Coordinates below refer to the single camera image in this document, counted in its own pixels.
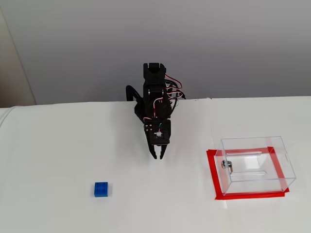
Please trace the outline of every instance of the red tape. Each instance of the red tape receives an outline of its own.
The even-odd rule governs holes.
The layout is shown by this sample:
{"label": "red tape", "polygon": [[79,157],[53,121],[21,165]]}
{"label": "red tape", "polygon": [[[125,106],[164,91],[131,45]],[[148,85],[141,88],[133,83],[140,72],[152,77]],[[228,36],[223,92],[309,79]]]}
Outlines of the red tape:
{"label": "red tape", "polygon": [[[265,192],[265,193],[228,193],[226,195],[223,195],[218,174],[217,174],[217,168],[214,160],[214,156],[216,154],[217,150],[208,150],[207,152],[207,158],[209,163],[210,172],[212,175],[215,192],[216,192],[216,200],[234,200],[234,199],[251,199],[251,198],[279,198],[284,197],[285,193],[289,192],[289,189],[287,188],[284,192]],[[231,153],[241,153],[241,152],[249,152],[250,150],[230,150]],[[258,148],[254,149],[254,151],[261,151],[262,153],[270,153],[272,162],[274,167],[276,168],[276,173],[279,178],[284,178],[284,174],[282,172],[281,165],[277,159],[276,152],[273,147],[268,148]],[[281,187],[286,187],[286,181],[280,180]]]}

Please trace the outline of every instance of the white wire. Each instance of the white wire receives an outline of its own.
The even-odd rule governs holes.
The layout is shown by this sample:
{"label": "white wire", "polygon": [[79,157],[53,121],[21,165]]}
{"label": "white wire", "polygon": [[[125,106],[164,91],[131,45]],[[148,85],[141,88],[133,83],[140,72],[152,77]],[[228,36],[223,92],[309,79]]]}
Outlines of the white wire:
{"label": "white wire", "polygon": [[155,111],[154,117],[156,116],[156,101],[157,101],[157,100],[161,100],[161,99],[163,99],[163,97],[158,98],[158,99],[156,99],[156,100],[154,101],[154,111]]}
{"label": "white wire", "polygon": [[1,128],[1,126],[2,126],[2,124],[3,124],[3,122],[4,122],[4,120],[6,119],[6,117],[10,114],[10,112],[13,110],[13,109],[15,109],[15,108],[18,108],[18,107],[21,107],[21,106],[14,106],[14,107],[11,107],[11,108],[9,108],[5,113],[7,113],[6,115],[5,115],[5,117],[3,118],[3,120],[1,121],[1,123],[0,123],[0,128]]}

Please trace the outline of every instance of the red wire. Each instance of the red wire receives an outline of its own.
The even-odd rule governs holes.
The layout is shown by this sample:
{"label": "red wire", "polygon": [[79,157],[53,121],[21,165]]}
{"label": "red wire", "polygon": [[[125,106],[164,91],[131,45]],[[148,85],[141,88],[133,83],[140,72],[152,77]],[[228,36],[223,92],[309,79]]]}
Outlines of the red wire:
{"label": "red wire", "polygon": [[178,80],[176,80],[176,79],[173,79],[172,77],[168,76],[167,74],[165,74],[165,77],[167,77],[167,78],[169,78],[169,79],[172,79],[172,80],[174,80],[174,81],[176,81],[176,82],[178,82],[178,83],[180,84],[180,88],[176,88],[176,87],[170,86],[170,87],[167,87],[166,89],[174,88],[174,89],[176,89],[176,90],[180,90],[181,88],[183,88],[183,85],[181,84],[180,81],[178,81]]}

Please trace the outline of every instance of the transparent acrylic box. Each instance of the transparent acrylic box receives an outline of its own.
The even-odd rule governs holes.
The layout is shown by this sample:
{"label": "transparent acrylic box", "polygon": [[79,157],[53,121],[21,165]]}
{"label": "transparent acrylic box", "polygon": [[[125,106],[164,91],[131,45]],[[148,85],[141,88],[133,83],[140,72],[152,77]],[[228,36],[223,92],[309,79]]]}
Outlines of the transparent acrylic box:
{"label": "transparent acrylic box", "polygon": [[296,179],[281,137],[222,139],[215,163],[223,195],[284,192]]}

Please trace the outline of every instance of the cable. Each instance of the cable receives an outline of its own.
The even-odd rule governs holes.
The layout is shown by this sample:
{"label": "cable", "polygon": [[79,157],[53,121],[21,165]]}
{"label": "cable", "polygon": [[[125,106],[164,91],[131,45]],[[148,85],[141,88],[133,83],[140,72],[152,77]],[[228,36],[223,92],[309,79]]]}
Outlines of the cable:
{"label": "cable", "polygon": [[170,97],[169,99],[172,99],[172,98],[179,98],[179,97],[182,97],[183,96],[183,94],[184,93],[182,93],[181,91],[173,91],[173,92],[168,92],[167,94],[168,95],[171,95],[171,94],[174,94],[174,93],[176,93],[176,95],[177,95],[177,93],[180,93],[181,95],[180,96],[176,96],[176,97]]}
{"label": "cable", "polygon": [[10,112],[11,112],[13,109],[18,108],[18,107],[21,107],[21,106],[14,106],[14,107],[11,107],[11,108],[7,111],[7,114],[5,115],[5,117],[3,118],[3,120],[2,120],[1,123],[0,123],[0,128],[1,128],[1,126],[2,126],[2,124],[3,124],[3,122],[4,122],[4,120],[6,119],[6,117],[10,114]]}
{"label": "cable", "polygon": [[173,79],[172,77],[168,76],[167,74],[165,74],[165,77],[167,77],[167,78],[169,78],[169,79],[172,79],[172,80],[174,80],[175,82],[178,82],[178,83],[180,84],[180,88],[176,87],[177,89],[180,90],[181,88],[183,88],[183,85],[181,84],[180,81],[178,81],[178,80],[176,80],[176,79]]}
{"label": "cable", "polygon": [[163,99],[163,97],[158,98],[158,99],[156,99],[156,100],[154,101],[154,110],[155,110],[154,117],[156,117],[156,101],[157,101],[157,100],[162,100],[162,99]]}

